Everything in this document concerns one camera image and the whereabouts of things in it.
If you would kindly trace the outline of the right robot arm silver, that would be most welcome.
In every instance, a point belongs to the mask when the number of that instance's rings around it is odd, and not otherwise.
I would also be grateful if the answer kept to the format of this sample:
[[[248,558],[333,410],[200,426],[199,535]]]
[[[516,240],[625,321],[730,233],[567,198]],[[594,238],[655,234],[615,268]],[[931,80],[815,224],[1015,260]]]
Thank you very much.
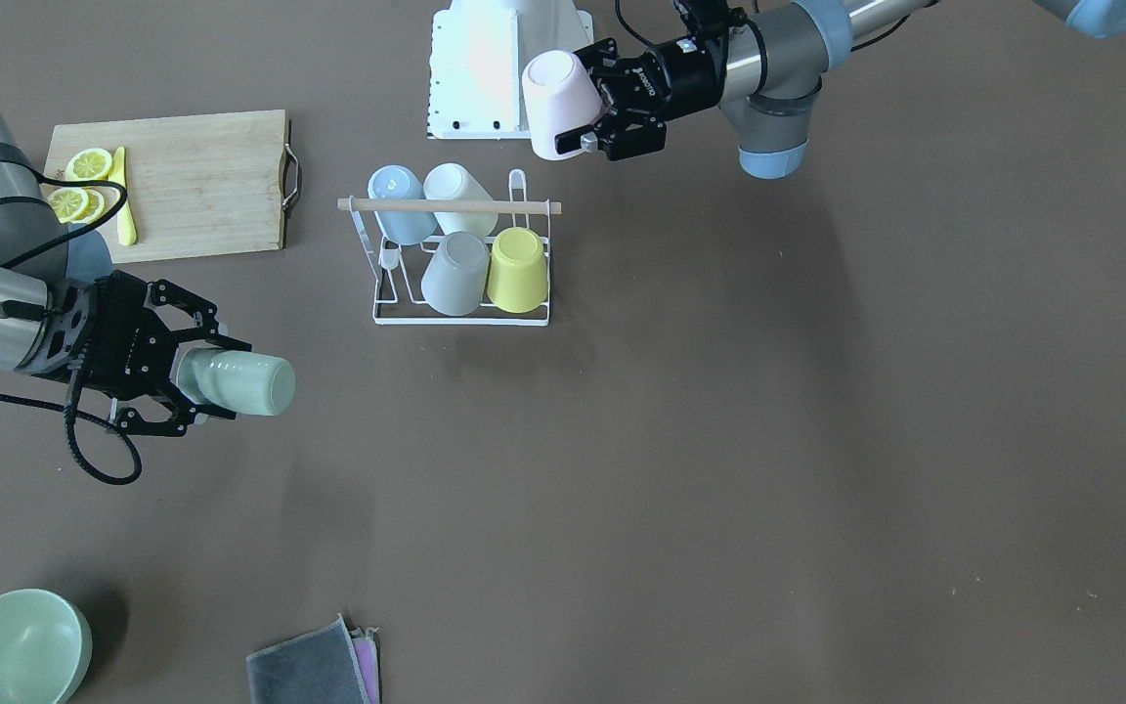
[[[129,435],[182,436],[200,416],[236,418],[175,382],[185,342],[245,351],[218,333],[215,304],[111,269],[93,226],[60,222],[46,182],[0,114],[0,369],[66,384],[70,419],[82,392],[110,396],[110,426]]]

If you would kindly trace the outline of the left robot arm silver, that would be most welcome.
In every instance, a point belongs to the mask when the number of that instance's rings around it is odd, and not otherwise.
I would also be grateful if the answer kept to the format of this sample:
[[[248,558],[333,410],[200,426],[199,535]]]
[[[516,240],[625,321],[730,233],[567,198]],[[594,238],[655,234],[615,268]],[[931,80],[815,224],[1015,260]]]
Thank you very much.
[[[667,125],[717,108],[738,132],[747,173],[794,173],[808,146],[823,75],[884,41],[924,1],[790,1],[760,12],[727,1],[678,1],[683,35],[622,57],[611,37],[548,52],[522,72],[549,89],[540,112],[560,124],[531,130],[540,157],[600,153],[617,161],[665,146]]]

